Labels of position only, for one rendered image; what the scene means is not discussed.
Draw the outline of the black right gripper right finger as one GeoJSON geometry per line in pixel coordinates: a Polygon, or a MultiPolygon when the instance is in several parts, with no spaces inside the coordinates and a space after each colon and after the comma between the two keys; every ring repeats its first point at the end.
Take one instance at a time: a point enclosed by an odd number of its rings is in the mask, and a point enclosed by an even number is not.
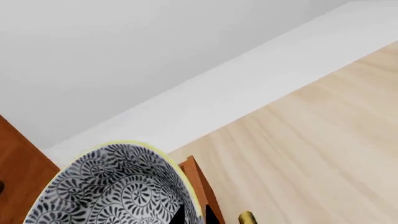
{"type": "Polygon", "coordinates": [[[221,224],[210,205],[205,207],[205,224],[221,224]]]}

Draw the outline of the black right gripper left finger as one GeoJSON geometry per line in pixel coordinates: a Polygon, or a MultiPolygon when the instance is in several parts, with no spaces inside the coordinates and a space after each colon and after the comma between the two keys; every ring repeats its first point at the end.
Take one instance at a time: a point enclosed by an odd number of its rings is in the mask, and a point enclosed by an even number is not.
{"type": "Polygon", "coordinates": [[[169,224],[185,224],[185,205],[180,205],[169,224]]]}

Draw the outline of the black white patterned bowl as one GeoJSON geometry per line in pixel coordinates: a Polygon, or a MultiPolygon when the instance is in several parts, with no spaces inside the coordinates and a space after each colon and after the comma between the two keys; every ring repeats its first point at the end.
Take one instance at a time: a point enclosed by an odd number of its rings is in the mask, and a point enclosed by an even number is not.
{"type": "Polygon", "coordinates": [[[100,145],[64,167],[23,224],[205,224],[192,184],[164,152],[136,141],[100,145]]]}

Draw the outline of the brown wooden cabinet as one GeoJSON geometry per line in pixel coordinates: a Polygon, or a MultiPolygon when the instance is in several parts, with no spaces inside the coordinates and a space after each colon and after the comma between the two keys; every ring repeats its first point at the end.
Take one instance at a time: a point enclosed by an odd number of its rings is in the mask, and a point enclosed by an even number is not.
{"type": "Polygon", "coordinates": [[[22,224],[60,169],[0,115],[0,224],[22,224]]]}

